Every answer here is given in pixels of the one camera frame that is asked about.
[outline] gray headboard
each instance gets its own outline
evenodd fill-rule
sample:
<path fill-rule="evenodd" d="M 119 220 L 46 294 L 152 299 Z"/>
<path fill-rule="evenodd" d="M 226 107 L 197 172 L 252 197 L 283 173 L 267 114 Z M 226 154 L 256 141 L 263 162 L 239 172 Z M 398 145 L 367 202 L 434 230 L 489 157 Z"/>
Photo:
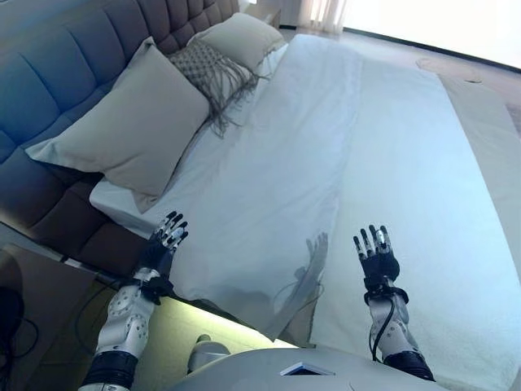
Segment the gray headboard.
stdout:
<path fill-rule="evenodd" d="M 228 19 L 237 0 L 108 0 L 0 57 L 0 222 L 40 244 L 117 274 L 144 241 L 89 203 L 99 174 L 30 160 L 107 94 L 139 44 L 164 53 Z"/>

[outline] robot finger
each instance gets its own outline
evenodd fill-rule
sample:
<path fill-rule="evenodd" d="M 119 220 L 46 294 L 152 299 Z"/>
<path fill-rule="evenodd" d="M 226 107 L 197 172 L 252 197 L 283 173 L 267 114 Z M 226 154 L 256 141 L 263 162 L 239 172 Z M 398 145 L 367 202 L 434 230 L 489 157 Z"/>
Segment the robot finger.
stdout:
<path fill-rule="evenodd" d="M 371 257 L 374 254 L 373 248 L 371 247 L 371 243 L 369 241 L 369 237 L 367 236 L 366 230 L 363 228 L 360 230 L 361 238 L 364 241 L 364 247 L 366 247 L 367 257 Z"/>
<path fill-rule="evenodd" d="M 381 226 L 380 230 L 383 232 L 383 241 L 385 242 L 385 248 L 388 251 L 392 251 L 391 240 L 389 239 L 389 234 L 387 233 L 387 228 L 385 226 Z"/>
<path fill-rule="evenodd" d="M 367 259 L 367 256 L 364 253 L 364 250 L 361 249 L 360 240 L 357 236 L 353 236 L 352 241 L 355 242 L 355 247 L 357 248 L 358 253 L 358 259 L 360 261 L 365 261 Z"/>
<path fill-rule="evenodd" d="M 380 243 L 378 241 L 378 236 L 377 236 L 376 229 L 374 228 L 374 226 L 372 224 L 369 226 L 369 231 L 371 233 L 371 236 L 373 237 L 373 244 L 374 244 L 375 252 L 381 253 L 383 249 L 380 246 Z"/>

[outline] tufted headboard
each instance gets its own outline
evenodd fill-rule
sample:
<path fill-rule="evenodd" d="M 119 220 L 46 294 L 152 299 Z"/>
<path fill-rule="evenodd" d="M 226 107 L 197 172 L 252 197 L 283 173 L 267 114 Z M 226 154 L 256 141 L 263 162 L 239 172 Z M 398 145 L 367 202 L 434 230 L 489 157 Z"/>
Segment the tufted headboard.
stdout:
<path fill-rule="evenodd" d="M 101 175 L 33 161 L 24 149 L 60 134 L 99 102 L 146 37 L 171 53 L 238 10 L 237 0 L 97 1 L 3 53 L 0 222 L 78 261 L 131 273 L 145 242 L 90 205 Z"/>

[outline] white duvet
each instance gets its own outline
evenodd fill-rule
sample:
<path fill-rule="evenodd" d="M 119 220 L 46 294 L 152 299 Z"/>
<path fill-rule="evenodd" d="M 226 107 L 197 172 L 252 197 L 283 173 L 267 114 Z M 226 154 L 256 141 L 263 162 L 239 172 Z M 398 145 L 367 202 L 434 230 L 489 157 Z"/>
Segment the white duvet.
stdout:
<path fill-rule="evenodd" d="M 410 328 L 435 377 L 451 389 L 507 390 L 521 361 L 521 289 L 436 75 L 297 36 L 261 87 L 243 106 L 253 106 L 246 125 L 224 140 L 204 134 L 147 213 L 104 181 L 92 204 L 143 237 L 182 211 L 190 236 L 171 274 L 177 294 L 211 300 L 272 336 L 296 270 L 309 264 L 305 240 L 335 223 L 312 339 L 360 355 L 370 315 L 352 236 L 385 224 Z"/>
<path fill-rule="evenodd" d="M 410 330 L 437 381 L 506 391 L 521 364 L 521 288 L 449 97 L 433 73 L 368 59 L 361 85 L 312 342 L 370 356 L 352 237 L 384 224 L 401 266 L 396 286 L 410 298 Z"/>
<path fill-rule="evenodd" d="M 155 207 L 127 213 L 144 237 L 173 209 L 189 222 L 170 275 L 176 294 L 210 300 L 269 336 L 286 326 L 280 317 L 293 315 L 287 298 L 297 271 L 310 263 L 306 240 L 330 233 L 335 221 L 360 71 L 358 55 L 336 42 L 296 37 L 225 147 L 201 156 L 198 144 Z M 111 215 L 106 191 L 97 202 L 102 186 L 90 199 Z M 120 200 L 112 199 L 117 208 Z M 304 302 L 293 304 L 297 311 Z"/>

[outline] cable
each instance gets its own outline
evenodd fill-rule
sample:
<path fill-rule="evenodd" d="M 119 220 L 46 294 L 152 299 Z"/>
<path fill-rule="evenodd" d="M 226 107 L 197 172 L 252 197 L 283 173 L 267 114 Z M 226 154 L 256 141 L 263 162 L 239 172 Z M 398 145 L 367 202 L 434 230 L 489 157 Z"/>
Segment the cable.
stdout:
<path fill-rule="evenodd" d="M 33 322 L 30 319 L 26 318 L 20 318 L 20 320 L 30 324 L 34 328 L 34 342 L 31 344 L 31 346 L 25 350 L 22 354 L 15 354 L 14 348 L 13 348 L 13 338 L 10 340 L 0 340 L 0 354 L 5 357 L 6 362 L 0 367 L 0 390 L 1 391 L 7 391 L 9 387 L 9 379 L 11 378 L 11 373 L 13 366 L 15 364 L 15 360 L 17 358 L 22 358 L 27 356 L 29 353 L 31 353 L 34 348 L 36 347 L 36 344 L 40 338 L 40 330 L 38 329 L 38 326 L 35 322 Z"/>
<path fill-rule="evenodd" d="M 13 357 L 11 341 L 0 340 L 0 343 L 2 343 L 2 346 L 0 346 L 2 349 L 2 355 L 6 357 L 5 364 L 0 367 L 0 390 L 7 391 L 15 359 Z"/>
<path fill-rule="evenodd" d="M 38 342 L 38 339 L 40 338 L 40 329 L 38 328 L 37 324 L 35 322 L 33 322 L 32 320 L 30 319 L 26 319 L 26 318 L 20 318 L 20 320 L 30 324 L 31 326 L 33 326 L 33 329 L 34 329 L 34 342 L 33 344 L 27 349 L 25 350 L 22 354 L 13 354 L 13 358 L 22 358 L 22 357 L 25 357 L 27 356 L 29 353 L 31 353 L 34 348 L 36 347 L 36 343 Z"/>
<path fill-rule="evenodd" d="M 391 302 L 391 309 L 389 310 L 389 315 L 385 318 L 385 322 L 383 322 L 382 327 L 378 331 L 378 334 L 376 335 L 376 338 L 374 338 L 374 345 L 371 347 L 371 335 L 369 334 L 369 348 L 371 351 L 371 355 L 373 356 L 373 361 L 379 362 L 379 360 L 376 357 L 376 349 L 378 348 L 378 344 L 380 340 L 382 339 L 382 335 L 385 332 L 386 327 L 388 326 L 389 322 L 391 322 L 391 318 L 394 315 L 394 301 L 389 297 L 384 297 L 387 301 Z"/>
<path fill-rule="evenodd" d="M 109 288 L 112 288 L 112 286 L 116 283 L 119 283 L 120 280 L 119 279 L 115 279 L 113 280 L 111 283 L 109 284 L 106 284 L 105 286 L 103 286 L 103 288 L 100 288 L 94 295 L 92 295 L 89 300 L 87 300 L 85 302 L 85 304 L 81 307 L 80 309 L 80 312 L 78 313 L 78 315 L 76 316 L 76 320 L 74 321 L 74 334 L 76 336 L 76 339 L 78 340 L 78 343 L 80 344 L 80 347 L 89 355 L 93 355 L 94 354 L 94 351 L 90 349 L 89 346 L 87 346 L 87 344 L 83 341 L 83 339 L 81 338 L 81 335 L 80 335 L 80 320 L 81 320 L 81 316 L 83 315 L 83 312 L 86 310 L 86 308 L 89 306 L 90 303 L 92 303 L 92 301 L 98 297 L 102 292 L 104 292 L 106 289 L 109 289 Z"/>

